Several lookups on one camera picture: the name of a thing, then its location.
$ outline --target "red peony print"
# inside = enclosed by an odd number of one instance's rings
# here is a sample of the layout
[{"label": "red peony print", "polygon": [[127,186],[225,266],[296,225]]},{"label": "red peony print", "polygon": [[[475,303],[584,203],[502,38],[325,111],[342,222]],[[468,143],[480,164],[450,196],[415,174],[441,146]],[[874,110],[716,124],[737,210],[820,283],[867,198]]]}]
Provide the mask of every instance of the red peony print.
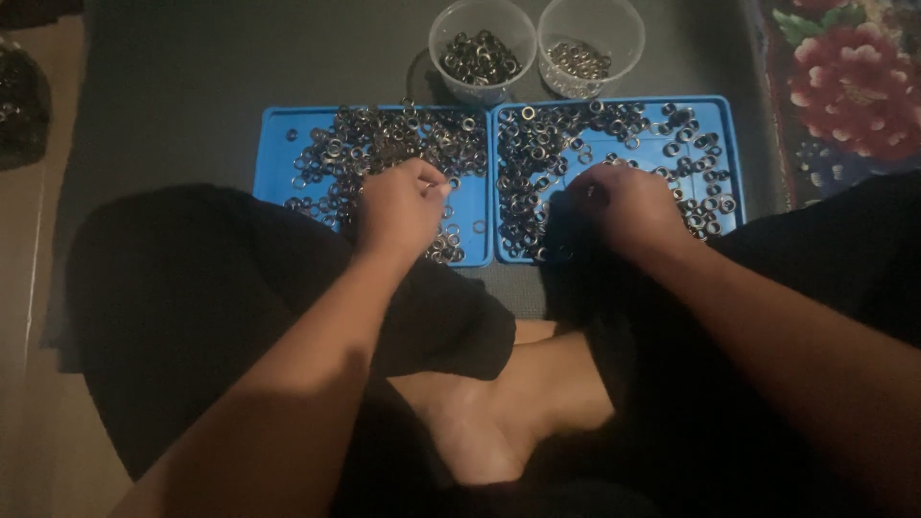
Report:
[{"label": "red peony print", "polygon": [[813,136],[888,161],[921,150],[918,77],[875,24],[831,27],[803,40],[794,55],[790,99]]},{"label": "red peony print", "polygon": [[794,6],[810,11],[827,11],[850,3],[850,0],[793,0]]}]

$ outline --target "pile of metal rings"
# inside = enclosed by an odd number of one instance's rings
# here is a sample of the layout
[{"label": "pile of metal rings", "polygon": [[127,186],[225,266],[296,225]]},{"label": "pile of metal rings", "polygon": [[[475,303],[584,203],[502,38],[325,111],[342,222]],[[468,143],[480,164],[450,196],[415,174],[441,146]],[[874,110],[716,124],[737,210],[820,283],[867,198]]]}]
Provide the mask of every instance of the pile of metal rings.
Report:
[{"label": "pile of metal rings", "polygon": [[[667,103],[662,107],[662,115],[668,119],[655,123],[646,111],[642,102],[605,104],[593,100],[555,107],[503,109],[498,113],[499,167],[495,186],[501,219],[498,232],[510,257],[542,262],[565,260],[571,255],[564,244],[550,246],[545,242],[551,204],[543,196],[550,185],[559,183],[568,173],[568,161],[562,156],[564,150],[575,151],[582,165],[594,161],[591,144],[581,137],[587,129],[615,137],[627,150],[638,149],[640,136],[646,131],[655,136],[674,135],[663,148],[663,154],[669,158],[679,155],[683,144],[690,143],[703,150],[704,156],[697,161],[683,156],[678,158],[675,170],[660,166],[652,172],[671,183],[676,205],[696,238],[705,240],[722,232],[717,212],[729,214],[737,208],[737,203],[732,194],[722,193],[718,184],[730,178],[728,171],[716,169],[723,153],[717,145],[719,136],[701,133],[690,108],[679,110]],[[639,167],[635,160],[620,158],[616,153],[608,153],[602,163]],[[695,173],[702,174],[707,182],[707,198],[700,203],[685,200],[682,189],[682,178]],[[532,181],[534,174],[540,176]]]},{"label": "pile of metal rings", "polygon": [[607,79],[611,74],[611,58],[588,43],[560,41],[547,51],[547,55],[570,76]]},{"label": "pile of metal rings", "polygon": [[511,49],[486,29],[472,38],[458,33],[439,62],[449,76],[477,87],[505,83],[521,71],[521,63]]},{"label": "pile of metal rings", "polygon": [[[289,130],[287,138],[296,140],[297,130]],[[456,190],[464,177],[484,178],[488,172],[486,120],[478,111],[417,109],[409,98],[397,110],[340,106],[332,126],[313,128],[310,138],[313,142],[294,160],[298,173],[291,185],[300,190],[329,177],[333,181],[327,195],[316,200],[292,197],[285,207],[329,227],[338,223],[344,231],[356,223],[358,195],[367,174],[418,157],[443,172]],[[445,206],[444,219],[452,215],[453,209]],[[440,263],[463,260],[463,250],[452,244],[460,244],[460,230],[439,237],[445,237],[447,246],[440,247],[440,252],[430,248],[429,256]]]}]

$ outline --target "forearm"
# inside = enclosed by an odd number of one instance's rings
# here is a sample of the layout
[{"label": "forearm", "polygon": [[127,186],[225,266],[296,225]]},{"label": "forearm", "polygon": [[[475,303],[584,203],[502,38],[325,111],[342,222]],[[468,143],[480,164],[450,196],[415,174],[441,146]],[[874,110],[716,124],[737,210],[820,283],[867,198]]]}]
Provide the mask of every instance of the forearm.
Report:
[{"label": "forearm", "polygon": [[353,262],[113,515],[324,514],[403,263]]},{"label": "forearm", "polygon": [[644,267],[761,394],[897,512],[921,512],[921,352],[702,243]]}]

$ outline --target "floral rug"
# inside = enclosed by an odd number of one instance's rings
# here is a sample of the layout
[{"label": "floral rug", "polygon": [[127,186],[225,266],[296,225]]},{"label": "floral rug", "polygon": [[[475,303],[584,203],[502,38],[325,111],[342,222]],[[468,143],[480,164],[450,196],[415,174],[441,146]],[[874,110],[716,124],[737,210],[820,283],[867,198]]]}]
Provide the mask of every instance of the floral rug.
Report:
[{"label": "floral rug", "polygon": [[921,0],[761,0],[789,208],[921,168]]}]

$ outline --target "blue tray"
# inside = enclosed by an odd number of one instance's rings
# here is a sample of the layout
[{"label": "blue tray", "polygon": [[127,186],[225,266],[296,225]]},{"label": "blue tray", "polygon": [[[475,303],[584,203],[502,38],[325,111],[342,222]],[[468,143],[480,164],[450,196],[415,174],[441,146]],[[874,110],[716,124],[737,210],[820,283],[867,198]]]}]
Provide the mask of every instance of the blue tray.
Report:
[{"label": "blue tray", "polygon": [[[402,106],[381,106],[382,110],[401,110]],[[449,106],[417,106],[428,110],[458,110],[473,112],[474,109]],[[315,127],[328,128],[332,125],[335,107],[321,108],[269,108],[262,113],[262,133],[259,139],[259,154],[256,159],[256,178],[252,194],[263,201],[283,205],[293,196],[309,196],[314,200],[327,195],[332,176],[327,176],[319,183],[309,183],[302,189],[295,189],[291,181],[299,175],[294,167],[294,160],[304,147],[313,140],[310,130]],[[487,150],[492,154],[493,145],[492,117],[486,114],[486,134],[489,135]],[[297,138],[290,142],[286,135],[288,130],[297,130]],[[492,190],[495,183],[495,166],[490,160],[489,172],[483,178],[464,176],[460,188],[452,191],[446,201],[454,213],[442,221],[447,227],[456,223],[460,227],[460,247],[465,258],[451,266],[486,266],[493,260],[493,222]],[[475,233],[473,223],[485,223],[484,233]],[[338,230],[338,223],[333,226]]]},{"label": "blue tray", "polygon": [[[730,178],[726,182],[719,182],[723,193],[732,193],[737,202],[737,208],[734,212],[724,215],[717,212],[717,221],[723,227],[723,233],[729,233],[745,223],[745,197],[742,192],[741,168],[739,166],[739,148],[736,144],[735,129],[732,125],[732,114],[729,110],[729,102],[720,96],[677,96],[677,97],[645,97],[645,98],[620,98],[620,99],[602,99],[606,104],[608,102],[644,102],[646,111],[644,115],[649,117],[651,122],[663,122],[668,119],[661,114],[663,104],[668,102],[674,103],[678,109],[693,108],[695,118],[700,123],[700,134],[714,132],[719,135],[719,146],[723,148],[723,154],[719,157],[718,170],[729,171]],[[567,104],[587,103],[586,100],[553,100],[546,102],[531,103],[509,103],[500,104],[490,111],[492,126],[496,134],[490,134],[493,139],[490,142],[490,174],[498,178],[498,161],[499,156],[496,152],[497,132],[499,131],[498,114],[504,109],[518,109],[525,106],[546,107],[562,106]],[[573,178],[578,176],[582,171],[588,169],[591,165],[601,163],[608,153],[616,153],[622,159],[634,159],[639,163],[639,168],[652,171],[658,166],[668,167],[674,170],[677,167],[679,157],[690,156],[693,160],[700,159],[705,152],[692,146],[690,143],[682,144],[682,151],[673,158],[666,157],[662,149],[668,142],[675,140],[675,134],[669,136],[653,135],[645,131],[639,135],[640,147],[635,150],[627,149],[623,143],[616,138],[603,132],[596,132],[586,129],[582,132],[581,138],[586,144],[591,144],[593,161],[589,165],[583,165],[578,162],[578,153],[571,149],[563,152],[563,156],[568,159],[569,173],[566,174],[559,183],[551,184],[550,187],[541,194],[544,201],[550,200],[552,193],[561,191],[569,185]],[[533,182],[541,176],[541,173],[534,173],[530,179]],[[684,199],[695,198],[698,201],[706,197],[706,182],[701,173],[694,173],[686,178],[681,178],[681,188],[684,190]],[[495,250],[496,255],[503,263],[510,264],[534,264],[534,261],[525,257],[511,257],[508,251],[502,247],[502,237],[499,235],[498,227],[502,220],[499,216],[499,192],[493,189],[493,216],[495,222]]]}]

